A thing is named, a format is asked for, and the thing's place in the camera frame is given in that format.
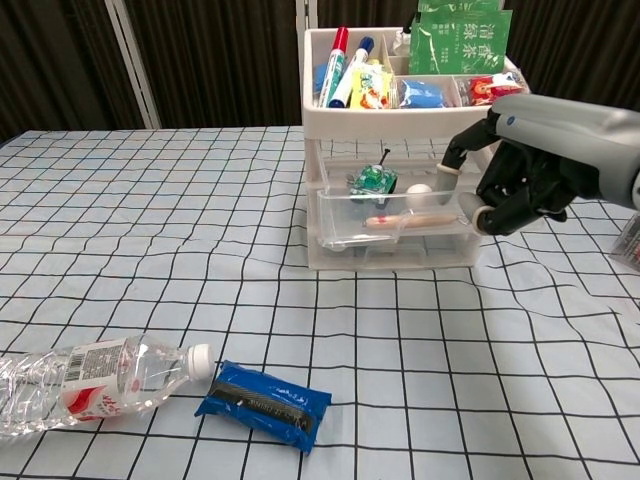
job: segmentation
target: white ball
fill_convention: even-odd
[[[418,210],[420,208],[424,208],[430,205],[431,198],[427,193],[431,193],[431,187],[429,185],[425,185],[424,183],[417,183],[415,185],[411,185],[407,188],[406,202],[407,207]]]

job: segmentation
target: plastic storage organizer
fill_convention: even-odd
[[[349,29],[347,57],[363,36],[373,37],[369,58],[396,78],[409,77],[408,57],[390,56],[398,28]],[[463,107],[458,79],[465,76],[410,76],[439,85],[451,108],[350,110],[315,106],[313,69],[326,63],[335,29],[311,29],[305,36],[303,123],[307,183],[309,267],[380,270],[470,266],[480,237],[464,217],[456,196],[473,191],[491,152],[470,153],[454,192],[410,195],[409,186],[434,186],[436,165],[451,137],[484,118],[489,107]],[[505,70],[516,70],[506,62]],[[350,195],[348,179],[390,153],[385,167],[398,182],[392,195]],[[442,220],[428,225],[426,218]]]

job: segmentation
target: green toy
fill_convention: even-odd
[[[391,150],[386,148],[382,159],[377,165],[367,165],[362,169],[358,178],[354,179],[351,177],[348,179],[348,183],[351,187],[349,193],[352,196],[388,195],[393,193],[398,181],[398,174],[390,168],[382,166],[382,163],[390,151]],[[381,196],[374,199],[374,202],[376,205],[384,206],[386,205],[387,200],[388,199]],[[353,199],[353,201],[361,202],[362,200]]]

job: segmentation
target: red snack package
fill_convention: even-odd
[[[524,90],[511,72],[472,78],[470,83],[471,104],[474,106],[491,105],[500,97]]]

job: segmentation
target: plastic water bottle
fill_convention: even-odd
[[[212,348],[148,335],[0,358],[0,436],[148,410],[187,380],[210,379]]]

